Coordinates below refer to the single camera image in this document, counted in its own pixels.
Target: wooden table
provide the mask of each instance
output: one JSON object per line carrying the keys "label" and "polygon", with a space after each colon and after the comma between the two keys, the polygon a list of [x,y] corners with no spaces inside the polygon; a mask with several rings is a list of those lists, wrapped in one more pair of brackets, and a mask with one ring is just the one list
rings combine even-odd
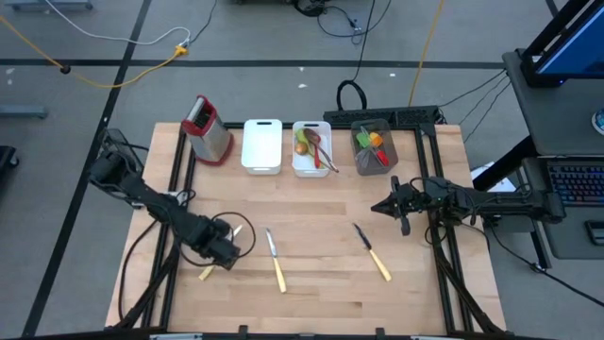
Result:
{"label": "wooden table", "polygon": [[[144,179],[157,191],[168,187],[178,128],[179,124],[172,123],[156,125]],[[410,215],[411,235],[403,238],[398,221],[370,211],[389,194],[391,175],[398,175],[401,183],[420,175],[412,132],[393,132],[399,163],[389,174],[360,177],[349,131],[334,130],[334,161],[341,173],[326,178],[295,176],[291,130],[283,131],[281,173],[247,175],[241,166],[243,131],[232,132],[235,146],[223,166],[196,165],[193,188],[197,197],[189,210],[205,215],[243,213],[255,225],[258,242],[231,271],[218,268],[203,282],[197,278],[200,268],[180,262],[170,331],[236,332],[240,325],[248,325],[250,332],[370,334],[383,327],[387,334],[445,334],[433,253],[424,240],[426,214]],[[437,126],[437,133],[445,176],[471,186],[460,128]],[[431,160],[428,140],[425,146]],[[184,181],[186,154],[183,160],[179,183]],[[242,224],[236,217],[226,220]],[[150,222],[146,211],[133,213],[126,250]],[[352,222],[363,228],[390,269],[392,281],[381,277]],[[273,232],[287,281],[284,295],[277,287],[264,232],[267,227]],[[130,260],[125,310],[148,283],[158,231],[143,239]],[[457,235],[467,288],[494,323],[505,329],[483,235],[465,228],[457,228]],[[244,228],[236,243],[247,249],[250,242],[250,230]],[[108,325],[118,321],[117,288],[116,284]],[[461,329],[458,299],[450,291],[456,325]],[[163,288],[158,290],[152,324],[158,324],[163,292]]]}

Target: yellow handle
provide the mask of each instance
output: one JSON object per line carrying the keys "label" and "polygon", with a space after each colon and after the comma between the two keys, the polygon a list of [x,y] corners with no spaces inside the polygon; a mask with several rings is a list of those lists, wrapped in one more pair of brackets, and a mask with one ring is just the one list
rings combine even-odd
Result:
{"label": "yellow handle", "polygon": [[281,271],[281,266],[279,265],[279,261],[277,258],[273,258],[273,264],[275,264],[275,271],[277,272],[277,282],[279,282],[279,290],[281,293],[285,293],[287,291],[287,287],[285,286],[285,278],[283,277],[283,272]]}
{"label": "yellow handle", "polygon": [[208,278],[208,276],[211,274],[211,271],[214,270],[216,266],[215,265],[211,265],[206,267],[206,269],[204,269],[203,272],[201,272],[201,275],[199,276],[199,279],[204,281],[205,279]]}
{"label": "yellow handle", "polygon": [[374,258],[374,262],[376,263],[377,268],[381,272],[381,275],[384,277],[384,279],[386,281],[392,280],[393,277],[390,276],[390,272],[388,271],[388,269],[386,269],[386,266],[384,265],[384,263],[381,262],[378,255],[376,255],[376,253],[373,250],[369,250],[369,253],[371,254],[371,257]]}

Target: knife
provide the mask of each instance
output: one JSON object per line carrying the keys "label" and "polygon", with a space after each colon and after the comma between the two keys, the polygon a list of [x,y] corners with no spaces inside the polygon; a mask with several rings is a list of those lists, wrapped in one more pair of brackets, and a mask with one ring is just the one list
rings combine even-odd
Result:
{"label": "knife", "polygon": [[[229,235],[228,235],[226,238],[227,238],[229,241],[232,241],[232,240],[235,238],[235,236],[237,236],[237,234],[239,233],[239,231],[241,231],[241,230],[242,230],[242,228],[243,228],[243,226],[239,226],[239,227],[237,227],[237,228],[236,228],[236,229],[233,231],[233,233],[232,233],[232,234],[229,234]],[[214,270],[214,268],[215,268],[215,267],[216,267],[216,265],[214,265],[214,264],[213,264],[213,265],[210,265],[210,266],[207,266],[207,267],[206,267],[206,269],[204,269],[204,271],[203,271],[203,272],[201,272],[201,275],[199,276],[199,279],[200,279],[200,280],[202,280],[202,281],[204,281],[205,279],[207,279],[207,278],[208,278],[208,276],[211,274],[211,271],[212,271],[212,270]]]}
{"label": "knife", "polygon": [[275,242],[273,242],[273,235],[271,235],[271,231],[268,228],[266,229],[266,238],[268,238],[268,245],[271,247],[271,255],[273,256],[273,264],[275,264],[275,272],[277,272],[279,290],[281,293],[285,293],[287,291],[287,287],[285,286],[285,278],[283,277],[281,266],[277,260],[277,248],[275,247]]}
{"label": "knife", "polygon": [[377,269],[379,269],[379,271],[381,272],[381,275],[384,277],[384,279],[386,281],[392,280],[393,277],[390,275],[388,268],[386,268],[384,263],[379,259],[378,255],[376,255],[376,252],[372,249],[371,244],[369,243],[367,236],[365,236],[365,233],[362,232],[361,227],[357,226],[356,223],[353,223],[352,225],[355,226],[355,229],[357,230],[357,233],[361,237],[362,242],[367,247],[367,250],[369,250],[369,254],[371,254],[371,257],[374,259],[374,262],[377,265]]}

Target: blue screen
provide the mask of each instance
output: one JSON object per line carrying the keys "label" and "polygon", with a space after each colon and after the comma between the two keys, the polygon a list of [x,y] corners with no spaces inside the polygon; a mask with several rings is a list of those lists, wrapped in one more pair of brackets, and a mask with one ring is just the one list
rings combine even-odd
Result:
{"label": "blue screen", "polygon": [[604,77],[604,7],[575,32],[537,73]]}

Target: keyboard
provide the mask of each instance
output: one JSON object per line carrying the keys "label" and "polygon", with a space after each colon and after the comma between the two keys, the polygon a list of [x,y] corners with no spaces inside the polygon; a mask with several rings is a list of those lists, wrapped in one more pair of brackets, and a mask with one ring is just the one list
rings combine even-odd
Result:
{"label": "keyboard", "polygon": [[409,125],[437,124],[442,115],[437,106],[389,108],[371,110],[328,111],[323,120],[332,125],[350,125],[353,122],[367,119],[384,119],[391,128],[402,128]]}
{"label": "keyboard", "polygon": [[548,161],[549,181],[565,206],[604,206],[604,161]]}

